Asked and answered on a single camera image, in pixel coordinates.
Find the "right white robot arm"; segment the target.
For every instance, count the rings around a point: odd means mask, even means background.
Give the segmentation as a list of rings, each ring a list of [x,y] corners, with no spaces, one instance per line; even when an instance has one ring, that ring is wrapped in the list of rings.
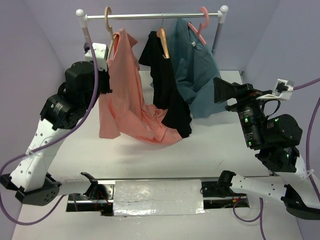
[[[273,90],[261,91],[249,83],[229,83],[215,77],[213,86],[216,104],[236,100],[225,109],[237,113],[246,146],[257,151],[255,157],[284,181],[273,185],[224,170],[216,184],[218,192],[224,197],[247,194],[280,201],[297,218],[319,220],[320,181],[313,175],[309,160],[303,159],[297,149],[303,130],[289,114],[270,117],[264,113],[266,103],[280,104],[290,99],[296,89],[294,82],[278,79]]]

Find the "salmon pink t shirt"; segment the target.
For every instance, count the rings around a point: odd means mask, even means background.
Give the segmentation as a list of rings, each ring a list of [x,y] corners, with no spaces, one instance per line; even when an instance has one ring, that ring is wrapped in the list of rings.
[[[147,143],[175,144],[182,137],[162,123],[166,110],[145,103],[140,66],[132,50],[136,44],[125,29],[113,35],[113,55],[106,61],[112,92],[98,99],[99,137],[115,139],[126,134]]]

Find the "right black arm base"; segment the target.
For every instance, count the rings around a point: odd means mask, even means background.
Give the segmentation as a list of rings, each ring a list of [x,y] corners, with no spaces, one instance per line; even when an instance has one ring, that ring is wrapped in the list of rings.
[[[200,193],[205,210],[249,207],[246,194],[223,190],[217,181],[202,181]]]

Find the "light wooden hanger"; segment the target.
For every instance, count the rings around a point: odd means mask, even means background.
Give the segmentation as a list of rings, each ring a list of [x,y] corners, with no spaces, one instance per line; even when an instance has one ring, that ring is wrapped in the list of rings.
[[[110,25],[109,19],[108,19],[110,15],[112,15],[112,10],[109,6],[107,6],[104,9],[104,24],[105,24],[106,30],[110,35],[110,44],[108,47],[107,59],[110,59],[110,57],[112,57],[112,53],[114,52],[113,49],[114,49],[115,39],[116,39],[116,35],[114,34],[113,27]]]

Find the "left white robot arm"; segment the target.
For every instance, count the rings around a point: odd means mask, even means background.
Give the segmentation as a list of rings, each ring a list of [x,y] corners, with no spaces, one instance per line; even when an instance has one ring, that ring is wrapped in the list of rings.
[[[50,96],[41,112],[37,130],[16,169],[0,177],[1,184],[15,191],[26,205],[45,206],[57,196],[81,194],[93,199],[99,183],[89,173],[76,176],[52,176],[48,169],[65,138],[83,120],[100,94],[111,93],[105,60],[94,70],[93,61],[78,61],[65,71],[65,81]]]

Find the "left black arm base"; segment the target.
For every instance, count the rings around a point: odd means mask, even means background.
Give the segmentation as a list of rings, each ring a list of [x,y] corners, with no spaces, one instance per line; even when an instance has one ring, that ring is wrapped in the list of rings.
[[[81,176],[90,181],[90,186],[84,193],[68,196],[66,212],[99,212],[101,216],[113,216],[115,181],[96,179],[87,172],[82,172]]]

